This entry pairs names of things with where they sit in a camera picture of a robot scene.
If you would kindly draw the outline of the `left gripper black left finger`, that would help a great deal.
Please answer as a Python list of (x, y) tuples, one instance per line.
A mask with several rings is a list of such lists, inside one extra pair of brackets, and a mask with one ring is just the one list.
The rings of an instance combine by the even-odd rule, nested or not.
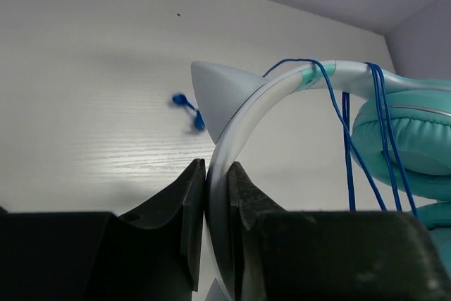
[(1, 213), (2, 300), (191, 300), (199, 284), (202, 159), (130, 211)]

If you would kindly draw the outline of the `teal white headphones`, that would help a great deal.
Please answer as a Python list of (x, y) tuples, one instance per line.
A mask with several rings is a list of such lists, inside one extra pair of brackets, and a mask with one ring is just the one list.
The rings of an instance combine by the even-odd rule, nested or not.
[(276, 78), (190, 66), (215, 149), (205, 211), (217, 281), (236, 300), (227, 174), (286, 211), (396, 211), (426, 227), (450, 278), (450, 82), (373, 63), (301, 60)]

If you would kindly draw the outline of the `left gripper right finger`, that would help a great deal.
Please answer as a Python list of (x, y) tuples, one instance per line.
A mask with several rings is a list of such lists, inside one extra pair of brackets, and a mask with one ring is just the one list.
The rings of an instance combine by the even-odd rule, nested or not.
[(241, 164), (227, 174), (236, 300), (449, 300), (450, 278), (414, 216), (286, 211)]

